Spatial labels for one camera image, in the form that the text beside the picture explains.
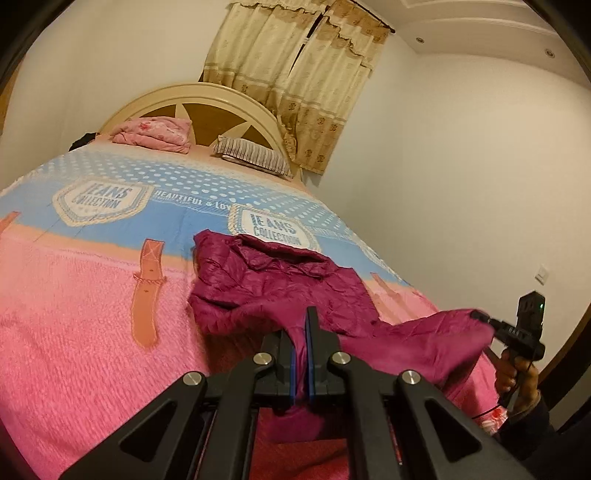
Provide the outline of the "person's right hand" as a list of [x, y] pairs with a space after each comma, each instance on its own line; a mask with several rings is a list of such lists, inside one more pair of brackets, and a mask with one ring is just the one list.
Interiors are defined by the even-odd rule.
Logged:
[[510, 416], [527, 412], [538, 404], [541, 398], [539, 370], [533, 362], [505, 349], [493, 364], [499, 404], [508, 410]]

